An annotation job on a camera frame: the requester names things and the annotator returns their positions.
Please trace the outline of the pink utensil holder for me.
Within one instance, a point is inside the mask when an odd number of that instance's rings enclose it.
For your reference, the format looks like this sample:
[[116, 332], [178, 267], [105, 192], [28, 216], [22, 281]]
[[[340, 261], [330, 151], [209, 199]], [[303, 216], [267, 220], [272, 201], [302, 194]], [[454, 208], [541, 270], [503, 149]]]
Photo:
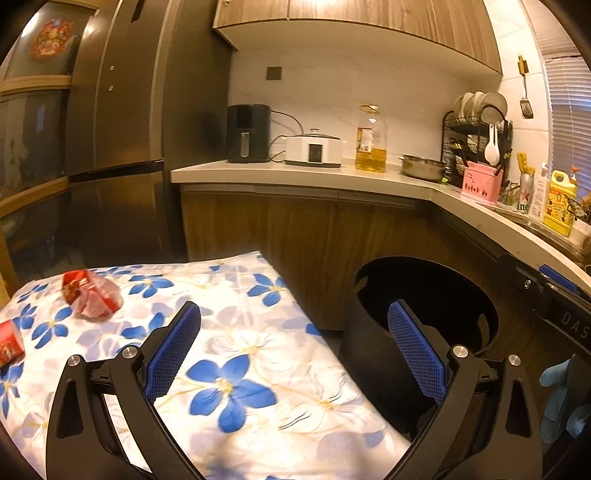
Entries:
[[503, 170], [469, 162], [462, 181], [462, 195], [481, 204], [494, 206], [500, 195], [503, 182]]

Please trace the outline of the wooden glass door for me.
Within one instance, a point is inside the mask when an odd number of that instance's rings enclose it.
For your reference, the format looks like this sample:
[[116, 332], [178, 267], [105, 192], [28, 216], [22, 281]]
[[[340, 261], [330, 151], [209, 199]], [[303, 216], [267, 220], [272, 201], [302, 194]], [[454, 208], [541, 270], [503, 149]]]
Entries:
[[68, 97], [99, 1], [46, 1], [1, 63], [1, 287], [15, 293], [68, 260], [58, 246], [69, 200]]

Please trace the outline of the wooden upper cabinet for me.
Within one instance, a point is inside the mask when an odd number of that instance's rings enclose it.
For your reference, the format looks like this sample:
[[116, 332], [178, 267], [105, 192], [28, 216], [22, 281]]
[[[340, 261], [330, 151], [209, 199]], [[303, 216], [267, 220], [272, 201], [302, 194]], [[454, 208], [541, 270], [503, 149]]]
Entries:
[[219, 1], [213, 29], [238, 51], [351, 49], [467, 80], [503, 74], [482, 1]]

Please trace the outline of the black dish rack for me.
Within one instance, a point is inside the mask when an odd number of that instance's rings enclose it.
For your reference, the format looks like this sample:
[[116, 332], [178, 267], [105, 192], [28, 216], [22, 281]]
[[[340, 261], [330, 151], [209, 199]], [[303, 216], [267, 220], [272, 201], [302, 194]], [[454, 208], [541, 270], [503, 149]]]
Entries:
[[441, 160], [447, 182], [460, 187], [469, 162], [491, 166], [485, 157], [491, 142], [500, 157], [494, 170], [503, 183], [507, 181], [513, 140], [513, 123], [507, 113], [508, 102], [498, 92], [466, 92], [456, 98], [442, 126]]

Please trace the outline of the blue disposable glove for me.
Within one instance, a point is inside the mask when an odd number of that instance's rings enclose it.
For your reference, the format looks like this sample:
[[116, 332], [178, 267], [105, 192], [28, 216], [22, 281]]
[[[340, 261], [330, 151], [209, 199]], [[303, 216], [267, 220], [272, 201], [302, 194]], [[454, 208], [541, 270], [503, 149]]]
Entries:
[[548, 450], [563, 432], [577, 439], [590, 423], [590, 364], [573, 354], [544, 370], [539, 383], [554, 388], [541, 420], [544, 449]]

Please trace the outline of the black round trash bin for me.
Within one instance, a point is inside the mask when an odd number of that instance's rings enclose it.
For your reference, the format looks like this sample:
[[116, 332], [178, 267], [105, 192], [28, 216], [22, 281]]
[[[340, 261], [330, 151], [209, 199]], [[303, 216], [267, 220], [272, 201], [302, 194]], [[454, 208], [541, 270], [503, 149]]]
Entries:
[[480, 286], [448, 266], [409, 256], [363, 265], [351, 313], [339, 361], [378, 412], [410, 438], [444, 399], [448, 351], [461, 345], [480, 355], [499, 330], [497, 310]]

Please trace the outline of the white slow cooker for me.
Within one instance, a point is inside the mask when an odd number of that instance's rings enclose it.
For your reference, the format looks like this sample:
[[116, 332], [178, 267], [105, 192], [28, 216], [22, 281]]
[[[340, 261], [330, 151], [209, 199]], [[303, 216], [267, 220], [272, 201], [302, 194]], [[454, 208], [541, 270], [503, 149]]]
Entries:
[[342, 166], [342, 140], [318, 129], [287, 137], [284, 162], [294, 166], [339, 168]]

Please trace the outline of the cooking oil bottle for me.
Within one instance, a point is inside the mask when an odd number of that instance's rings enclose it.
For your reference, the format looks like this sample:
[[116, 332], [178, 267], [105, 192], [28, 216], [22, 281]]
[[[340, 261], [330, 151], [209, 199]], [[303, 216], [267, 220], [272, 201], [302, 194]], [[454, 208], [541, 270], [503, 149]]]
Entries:
[[387, 170], [388, 127], [381, 119], [375, 104], [359, 107], [360, 118], [356, 129], [356, 169], [385, 173]]

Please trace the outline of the window blinds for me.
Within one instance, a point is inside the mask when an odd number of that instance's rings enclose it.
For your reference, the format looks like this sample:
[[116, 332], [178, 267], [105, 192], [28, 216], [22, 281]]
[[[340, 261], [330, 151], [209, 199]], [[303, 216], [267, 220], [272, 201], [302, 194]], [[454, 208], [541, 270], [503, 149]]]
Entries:
[[590, 194], [590, 69], [581, 56], [546, 63], [551, 105], [552, 168], [576, 168], [577, 196]]

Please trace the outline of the hanging spatula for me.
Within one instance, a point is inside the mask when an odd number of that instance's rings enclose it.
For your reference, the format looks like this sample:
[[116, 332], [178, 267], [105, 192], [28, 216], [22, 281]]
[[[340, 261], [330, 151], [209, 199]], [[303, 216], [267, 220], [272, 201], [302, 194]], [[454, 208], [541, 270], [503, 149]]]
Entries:
[[534, 118], [534, 111], [530, 99], [528, 97], [527, 75], [529, 73], [529, 67], [527, 61], [524, 59], [522, 55], [518, 56], [518, 69], [523, 82], [523, 92], [520, 98], [520, 108], [522, 117], [524, 119], [531, 120]]

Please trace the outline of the stainless steel bowl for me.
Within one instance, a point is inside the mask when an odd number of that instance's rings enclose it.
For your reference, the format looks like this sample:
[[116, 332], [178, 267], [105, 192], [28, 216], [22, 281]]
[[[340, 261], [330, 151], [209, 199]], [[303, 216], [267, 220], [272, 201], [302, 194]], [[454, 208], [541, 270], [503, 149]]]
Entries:
[[446, 164], [414, 155], [401, 155], [401, 173], [404, 175], [431, 182], [440, 182], [445, 175]]

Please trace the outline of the dark grey refrigerator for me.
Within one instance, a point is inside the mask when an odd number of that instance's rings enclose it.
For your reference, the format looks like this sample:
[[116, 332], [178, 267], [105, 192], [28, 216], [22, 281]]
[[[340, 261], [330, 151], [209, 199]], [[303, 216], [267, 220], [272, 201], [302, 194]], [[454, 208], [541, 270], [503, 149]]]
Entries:
[[223, 157], [231, 49], [212, 1], [105, 1], [78, 48], [65, 130], [86, 265], [187, 258], [175, 169]]

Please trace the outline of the floral blue white tablecloth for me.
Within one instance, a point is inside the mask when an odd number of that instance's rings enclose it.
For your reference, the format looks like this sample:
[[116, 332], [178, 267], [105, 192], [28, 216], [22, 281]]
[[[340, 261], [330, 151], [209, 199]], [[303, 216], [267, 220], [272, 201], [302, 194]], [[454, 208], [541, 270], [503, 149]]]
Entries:
[[199, 307], [201, 328], [155, 407], [205, 477], [381, 479], [407, 451], [262, 254], [99, 275], [123, 301], [107, 319], [76, 314], [57, 275], [28, 282], [1, 311], [25, 348], [1, 373], [1, 421], [37, 473], [67, 358], [112, 358], [186, 302]]

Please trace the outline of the black air fryer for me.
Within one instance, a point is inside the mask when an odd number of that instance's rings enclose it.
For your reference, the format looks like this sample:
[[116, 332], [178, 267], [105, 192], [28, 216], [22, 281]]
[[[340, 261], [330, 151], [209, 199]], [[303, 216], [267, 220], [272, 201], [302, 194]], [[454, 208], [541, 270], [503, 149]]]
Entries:
[[231, 163], [269, 161], [270, 106], [235, 104], [228, 107], [226, 160]]

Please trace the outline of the wooden lower cabinets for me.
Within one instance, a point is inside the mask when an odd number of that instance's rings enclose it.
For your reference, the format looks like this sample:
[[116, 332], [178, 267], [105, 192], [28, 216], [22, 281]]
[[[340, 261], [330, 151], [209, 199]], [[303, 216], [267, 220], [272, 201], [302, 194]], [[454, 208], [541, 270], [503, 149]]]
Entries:
[[181, 207], [190, 260], [257, 250], [319, 327], [352, 320], [353, 279], [384, 256], [437, 261], [491, 297], [500, 333], [491, 353], [517, 353], [533, 370], [566, 356], [552, 328], [502, 279], [506, 248], [428, 200], [276, 185], [188, 185]]

